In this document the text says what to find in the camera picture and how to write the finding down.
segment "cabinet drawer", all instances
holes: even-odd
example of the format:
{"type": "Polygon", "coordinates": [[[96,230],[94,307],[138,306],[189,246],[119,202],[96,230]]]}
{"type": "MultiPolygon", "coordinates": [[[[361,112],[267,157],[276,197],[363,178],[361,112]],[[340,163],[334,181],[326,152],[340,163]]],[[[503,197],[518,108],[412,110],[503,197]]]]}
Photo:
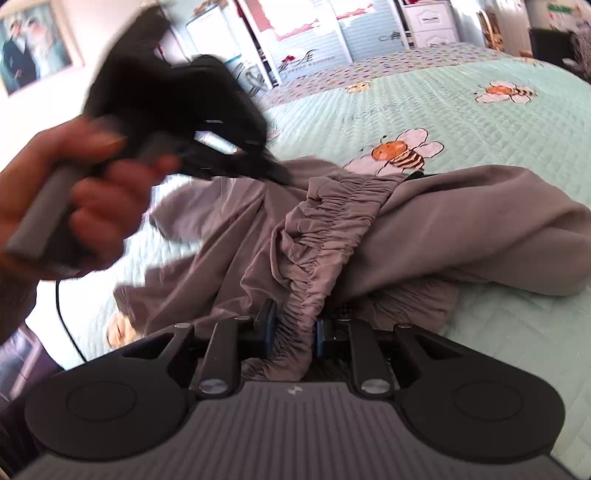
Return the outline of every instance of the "cabinet drawer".
{"type": "Polygon", "coordinates": [[[429,47],[431,45],[446,45],[457,42],[456,31],[453,28],[446,30],[433,30],[414,34],[416,47],[429,47]]]}
{"type": "Polygon", "coordinates": [[[446,4],[427,4],[404,9],[413,33],[454,28],[452,14],[446,4]]]}

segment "bee print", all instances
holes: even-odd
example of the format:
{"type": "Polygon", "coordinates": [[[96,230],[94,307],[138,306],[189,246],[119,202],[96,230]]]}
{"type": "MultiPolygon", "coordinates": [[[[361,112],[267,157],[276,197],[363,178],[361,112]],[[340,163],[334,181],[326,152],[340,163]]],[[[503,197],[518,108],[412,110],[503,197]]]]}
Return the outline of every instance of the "bee print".
{"type": "Polygon", "coordinates": [[[511,82],[491,82],[491,86],[485,90],[484,94],[476,97],[477,102],[493,103],[510,99],[514,103],[527,103],[537,95],[535,90],[529,87],[518,87],[511,82]]]}
{"type": "Polygon", "coordinates": [[[368,82],[359,82],[355,83],[355,85],[351,85],[346,88],[347,93],[357,93],[362,92],[363,90],[367,90],[369,88],[368,82]]]}
{"type": "Polygon", "coordinates": [[[355,173],[377,176],[402,173],[407,169],[423,170],[425,159],[443,150],[441,143],[427,142],[428,135],[424,128],[414,128],[386,143],[384,139],[387,135],[384,135],[370,154],[351,160],[345,168],[355,173]]]}

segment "controller handle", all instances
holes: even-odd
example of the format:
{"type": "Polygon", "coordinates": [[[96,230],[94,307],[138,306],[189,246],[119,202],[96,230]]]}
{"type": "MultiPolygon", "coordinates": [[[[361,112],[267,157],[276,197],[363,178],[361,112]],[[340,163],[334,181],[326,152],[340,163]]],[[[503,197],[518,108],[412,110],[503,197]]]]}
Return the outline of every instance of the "controller handle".
{"type": "MultiPolygon", "coordinates": [[[[125,134],[117,118],[103,116],[98,122],[102,128],[125,134]]],[[[170,135],[161,132],[150,136],[141,148],[137,161],[149,162],[163,153],[174,151],[170,135]]],[[[133,158],[129,148],[118,158],[133,158]]],[[[17,231],[9,238],[4,252],[9,255],[44,265],[64,274],[76,272],[85,258],[92,254],[74,237],[69,218],[74,211],[70,201],[72,187],[83,178],[100,176],[105,167],[116,158],[98,166],[61,164],[45,182],[27,210],[17,231]]]]}

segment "sleeve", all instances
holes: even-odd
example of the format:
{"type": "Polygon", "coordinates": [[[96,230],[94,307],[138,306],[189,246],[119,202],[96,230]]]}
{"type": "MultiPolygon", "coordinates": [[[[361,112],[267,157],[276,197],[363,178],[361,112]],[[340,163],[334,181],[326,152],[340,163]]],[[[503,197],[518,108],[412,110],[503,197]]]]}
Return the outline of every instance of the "sleeve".
{"type": "Polygon", "coordinates": [[[35,307],[37,281],[22,280],[0,270],[0,345],[35,307]]]}

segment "framed photo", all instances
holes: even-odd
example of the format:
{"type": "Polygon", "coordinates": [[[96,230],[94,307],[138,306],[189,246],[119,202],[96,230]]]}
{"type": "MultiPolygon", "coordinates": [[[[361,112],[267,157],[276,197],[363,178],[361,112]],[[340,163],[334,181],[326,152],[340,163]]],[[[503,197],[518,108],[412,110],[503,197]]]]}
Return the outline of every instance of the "framed photo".
{"type": "Polygon", "coordinates": [[[0,78],[9,96],[82,64],[58,0],[30,0],[14,7],[9,2],[2,8],[0,78]]]}

